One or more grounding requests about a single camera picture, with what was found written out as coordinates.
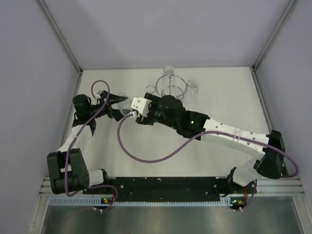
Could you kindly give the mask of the clear ribbed wine glass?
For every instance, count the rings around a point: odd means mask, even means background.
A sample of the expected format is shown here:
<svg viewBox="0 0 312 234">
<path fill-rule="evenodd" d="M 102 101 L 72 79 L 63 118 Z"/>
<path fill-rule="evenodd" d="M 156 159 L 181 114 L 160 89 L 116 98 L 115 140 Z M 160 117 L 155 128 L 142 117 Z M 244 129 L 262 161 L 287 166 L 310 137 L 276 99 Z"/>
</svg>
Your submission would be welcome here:
<svg viewBox="0 0 312 234">
<path fill-rule="evenodd" d="M 187 90 L 184 96 L 184 101 L 187 103 L 195 103 L 199 92 L 199 82 L 196 79 L 187 81 Z"/>
</svg>

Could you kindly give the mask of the clear glass at top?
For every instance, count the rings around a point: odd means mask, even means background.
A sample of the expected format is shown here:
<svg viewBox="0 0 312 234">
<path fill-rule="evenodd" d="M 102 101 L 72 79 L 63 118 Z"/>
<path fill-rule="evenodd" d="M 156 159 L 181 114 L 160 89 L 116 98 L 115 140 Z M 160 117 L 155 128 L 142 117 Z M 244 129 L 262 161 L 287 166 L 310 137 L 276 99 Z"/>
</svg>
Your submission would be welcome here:
<svg viewBox="0 0 312 234">
<path fill-rule="evenodd" d="M 170 66 L 170 65 L 165 66 L 163 68 L 163 74 L 162 75 L 163 76 L 168 76 L 168 75 L 173 76 L 173 75 L 175 75 L 175 68 L 173 66 Z"/>
</svg>

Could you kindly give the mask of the chrome wine glass rack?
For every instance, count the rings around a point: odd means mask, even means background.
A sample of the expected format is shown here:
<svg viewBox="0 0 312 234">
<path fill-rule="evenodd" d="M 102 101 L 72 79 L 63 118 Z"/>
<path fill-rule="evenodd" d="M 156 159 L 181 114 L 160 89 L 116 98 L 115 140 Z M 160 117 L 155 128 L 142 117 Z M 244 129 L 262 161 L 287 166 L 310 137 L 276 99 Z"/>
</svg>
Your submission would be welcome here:
<svg viewBox="0 0 312 234">
<path fill-rule="evenodd" d="M 146 92 L 158 97 L 171 95 L 183 100 L 187 92 L 187 82 L 177 75 L 163 75 L 156 80 L 155 84 L 148 85 Z"/>
</svg>

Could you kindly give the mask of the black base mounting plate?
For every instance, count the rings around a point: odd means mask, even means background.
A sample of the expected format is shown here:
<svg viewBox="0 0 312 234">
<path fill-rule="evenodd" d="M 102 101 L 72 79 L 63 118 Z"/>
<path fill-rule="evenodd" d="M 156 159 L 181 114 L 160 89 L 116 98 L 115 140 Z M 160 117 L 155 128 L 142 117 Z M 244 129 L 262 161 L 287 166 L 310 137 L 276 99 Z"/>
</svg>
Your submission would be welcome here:
<svg viewBox="0 0 312 234">
<path fill-rule="evenodd" d="M 242 187 L 216 177 L 111 177 L 117 202 L 205 202 L 220 195 L 253 193 L 254 182 Z"/>
</svg>

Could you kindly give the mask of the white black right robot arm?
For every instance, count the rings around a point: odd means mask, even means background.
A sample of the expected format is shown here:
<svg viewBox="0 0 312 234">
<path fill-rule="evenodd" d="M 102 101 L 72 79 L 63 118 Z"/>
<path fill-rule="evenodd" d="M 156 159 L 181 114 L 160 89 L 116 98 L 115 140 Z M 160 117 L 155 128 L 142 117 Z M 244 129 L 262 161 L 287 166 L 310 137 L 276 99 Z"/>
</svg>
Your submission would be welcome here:
<svg viewBox="0 0 312 234">
<path fill-rule="evenodd" d="M 157 97 L 146 93 L 144 97 L 133 98 L 131 108 L 138 113 L 138 124 L 163 124 L 184 138 L 221 144 L 251 156 L 243 165 L 233 167 L 227 176 L 228 188 L 233 193 L 260 178 L 282 177 L 285 149 L 278 131 L 256 134 L 240 130 L 206 114 L 186 110 L 182 101 L 171 95 Z"/>
</svg>

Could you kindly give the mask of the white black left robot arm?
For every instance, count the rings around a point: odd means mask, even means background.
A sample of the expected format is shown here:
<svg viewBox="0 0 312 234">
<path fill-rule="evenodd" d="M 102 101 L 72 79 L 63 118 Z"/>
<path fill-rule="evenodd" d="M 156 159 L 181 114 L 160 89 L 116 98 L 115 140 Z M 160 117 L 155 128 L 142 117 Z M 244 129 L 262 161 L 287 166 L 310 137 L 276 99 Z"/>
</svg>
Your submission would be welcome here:
<svg viewBox="0 0 312 234">
<path fill-rule="evenodd" d="M 85 94 L 73 98 L 75 108 L 74 121 L 64 144 L 47 156 L 51 189 L 54 194 L 65 191 L 76 192 L 94 187 L 99 193 L 109 191 L 111 182 L 104 169 L 89 171 L 83 158 L 83 151 L 96 130 L 96 118 L 107 116 L 120 121 L 123 114 L 113 104 L 126 101 L 126 96 L 108 94 L 99 91 L 95 94 L 96 104 Z"/>
</svg>

